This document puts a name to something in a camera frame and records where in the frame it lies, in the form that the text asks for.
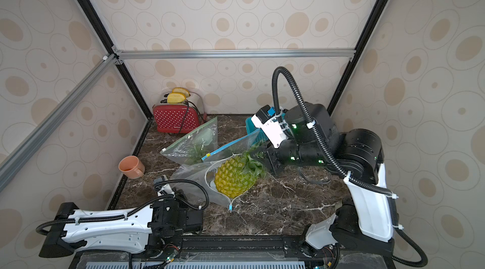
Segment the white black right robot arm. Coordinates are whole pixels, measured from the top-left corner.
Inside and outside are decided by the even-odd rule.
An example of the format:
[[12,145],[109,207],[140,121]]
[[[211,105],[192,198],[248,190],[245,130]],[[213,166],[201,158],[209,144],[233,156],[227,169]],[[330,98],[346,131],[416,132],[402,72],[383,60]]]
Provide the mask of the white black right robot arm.
[[286,167],[321,167],[347,186],[350,196],[335,213],[308,226],[296,241],[285,243],[290,253],[323,258],[335,268],[341,250],[380,255],[405,266],[428,264],[424,250],[399,222],[397,195],[386,186],[381,139],[367,129],[337,130],[322,104],[304,101],[291,72],[277,67],[272,74],[273,105],[253,117],[267,142],[250,155],[271,174]]

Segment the clear zip bag white seal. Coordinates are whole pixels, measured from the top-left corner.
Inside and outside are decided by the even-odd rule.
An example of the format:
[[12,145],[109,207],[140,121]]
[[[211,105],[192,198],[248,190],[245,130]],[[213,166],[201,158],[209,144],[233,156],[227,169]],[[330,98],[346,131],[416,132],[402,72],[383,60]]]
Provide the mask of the clear zip bag white seal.
[[211,203],[232,210],[232,204],[242,194],[234,199],[228,198],[226,195],[217,191],[214,183],[217,169],[229,158],[187,167],[182,166],[170,176],[170,179],[185,180],[183,183],[175,184],[175,187],[183,190],[191,203],[208,200]]

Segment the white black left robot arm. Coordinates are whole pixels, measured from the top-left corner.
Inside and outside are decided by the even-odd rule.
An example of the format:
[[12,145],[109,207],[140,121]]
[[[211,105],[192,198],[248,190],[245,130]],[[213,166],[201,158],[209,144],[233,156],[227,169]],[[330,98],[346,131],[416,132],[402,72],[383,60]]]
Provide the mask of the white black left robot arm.
[[209,195],[202,185],[186,179],[160,179],[155,190],[155,198],[129,209],[93,211],[62,203],[54,220],[35,230],[45,237],[39,256],[63,258],[104,250],[173,259],[181,250],[180,236],[202,232]]

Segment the yellow pineapple green crown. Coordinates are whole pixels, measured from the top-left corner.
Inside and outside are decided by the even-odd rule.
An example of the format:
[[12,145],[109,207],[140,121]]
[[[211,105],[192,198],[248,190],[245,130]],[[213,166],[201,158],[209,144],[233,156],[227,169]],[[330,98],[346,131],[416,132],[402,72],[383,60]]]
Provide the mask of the yellow pineapple green crown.
[[215,187],[218,192],[234,199],[251,189],[266,176],[266,168],[251,155],[258,145],[239,155],[225,160],[215,174]]

